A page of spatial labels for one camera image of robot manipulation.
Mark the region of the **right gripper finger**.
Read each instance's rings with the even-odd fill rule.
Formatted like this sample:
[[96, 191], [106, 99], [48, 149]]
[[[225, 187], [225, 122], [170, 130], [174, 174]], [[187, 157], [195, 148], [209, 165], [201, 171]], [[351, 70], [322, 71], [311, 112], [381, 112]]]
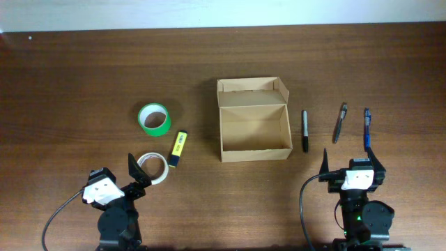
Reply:
[[372, 166], [374, 167], [375, 172], [382, 172], [385, 173], [386, 169], [384, 166], [379, 162], [378, 158], [375, 156], [374, 152], [372, 151], [372, 148], [369, 147], [367, 149], [367, 155], [372, 163]]
[[324, 149], [324, 151], [323, 151], [323, 161], [321, 163], [321, 168], [319, 170], [319, 174], [326, 174], [328, 172], [329, 172], [328, 152], [327, 152], [327, 149]]

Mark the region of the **white masking tape roll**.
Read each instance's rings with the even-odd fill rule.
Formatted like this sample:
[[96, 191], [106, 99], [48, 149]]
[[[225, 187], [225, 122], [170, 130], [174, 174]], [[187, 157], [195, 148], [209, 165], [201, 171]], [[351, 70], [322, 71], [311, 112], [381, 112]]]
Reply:
[[169, 166], [163, 155], [155, 152], [143, 154], [137, 161], [147, 173], [153, 185], [163, 182], [169, 173]]

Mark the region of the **yellow highlighter marker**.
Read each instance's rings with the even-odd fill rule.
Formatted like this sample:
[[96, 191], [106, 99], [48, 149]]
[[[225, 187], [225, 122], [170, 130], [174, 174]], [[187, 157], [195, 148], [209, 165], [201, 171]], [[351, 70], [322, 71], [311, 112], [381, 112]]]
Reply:
[[174, 147], [172, 148], [172, 152], [170, 154], [170, 159], [168, 162], [169, 167], [176, 168], [178, 166], [187, 136], [188, 133], [186, 130], [180, 130], [178, 132], [176, 140], [174, 142]]

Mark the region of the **black and white marker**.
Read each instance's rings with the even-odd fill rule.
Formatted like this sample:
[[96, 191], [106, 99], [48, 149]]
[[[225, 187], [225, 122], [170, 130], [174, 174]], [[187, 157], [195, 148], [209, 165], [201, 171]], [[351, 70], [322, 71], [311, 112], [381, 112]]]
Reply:
[[308, 122], [307, 112], [305, 110], [302, 111], [302, 147], [305, 153], [309, 151]]

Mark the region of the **green tape roll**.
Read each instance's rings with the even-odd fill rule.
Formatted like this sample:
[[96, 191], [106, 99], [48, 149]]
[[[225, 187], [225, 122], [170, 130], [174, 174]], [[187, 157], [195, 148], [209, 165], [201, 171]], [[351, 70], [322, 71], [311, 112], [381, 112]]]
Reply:
[[138, 113], [138, 122], [147, 135], [159, 137], [167, 134], [171, 127], [171, 118], [165, 106], [150, 103]]

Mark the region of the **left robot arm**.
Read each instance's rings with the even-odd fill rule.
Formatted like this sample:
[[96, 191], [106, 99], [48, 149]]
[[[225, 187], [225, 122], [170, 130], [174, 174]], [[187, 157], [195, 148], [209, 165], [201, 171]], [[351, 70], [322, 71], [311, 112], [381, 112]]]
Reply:
[[148, 249], [142, 244], [134, 201], [146, 195], [145, 188], [152, 184], [151, 179], [132, 154], [128, 155], [128, 171], [134, 181], [122, 188], [116, 185], [116, 177], [106, 167], [91, 171], [84, 186], [82, 201], [102, 211], [98, 220], [97, 250]]

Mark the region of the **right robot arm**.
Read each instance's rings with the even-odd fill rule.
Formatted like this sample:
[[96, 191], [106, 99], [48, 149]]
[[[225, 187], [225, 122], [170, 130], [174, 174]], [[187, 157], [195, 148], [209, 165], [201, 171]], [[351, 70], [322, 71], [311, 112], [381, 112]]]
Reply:
[[386, 169], [371, 149], [366, 158], [353, 158], [348, 168], [330, 171], [328, 154], [323, 161], [318, 180], [328, 184], [329, 193], [339, 194], [344, 238], [332, 242], [334, 250], [382, 250], [390, 239], [389, 230], [394, 209], [387, 204], [369, 200], [368, 194], [383, 184]]

